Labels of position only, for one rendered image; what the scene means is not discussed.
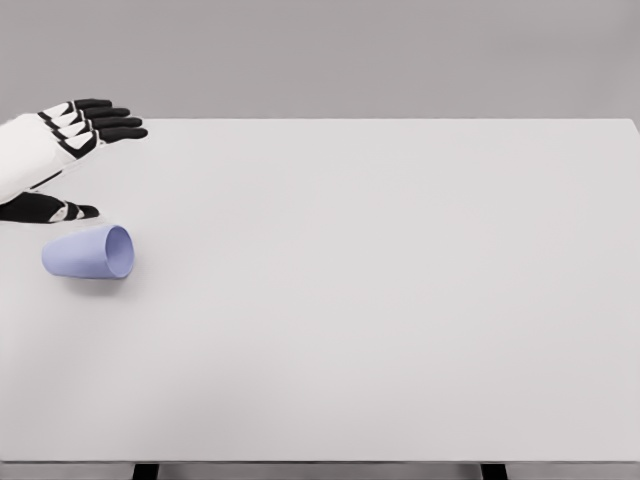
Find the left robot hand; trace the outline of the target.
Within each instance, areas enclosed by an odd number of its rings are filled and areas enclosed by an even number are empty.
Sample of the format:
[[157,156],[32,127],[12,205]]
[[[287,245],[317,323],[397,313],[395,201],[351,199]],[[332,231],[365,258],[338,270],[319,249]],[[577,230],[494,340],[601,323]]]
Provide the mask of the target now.
[[148,135],[143,120],[108,99],[85,98],[21,114],[0,125],[0,222],[55,224],[94,219],[99,210],[38,188],[94,150]]

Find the light blue cup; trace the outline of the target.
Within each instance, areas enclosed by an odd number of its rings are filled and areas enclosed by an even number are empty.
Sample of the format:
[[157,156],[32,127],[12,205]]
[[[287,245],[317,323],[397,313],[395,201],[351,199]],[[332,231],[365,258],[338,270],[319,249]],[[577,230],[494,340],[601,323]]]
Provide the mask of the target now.
[[41,253],[52,275],[81,279],[122,279],[133,269],[135,250],[126,229],[101,225],[52,240]]

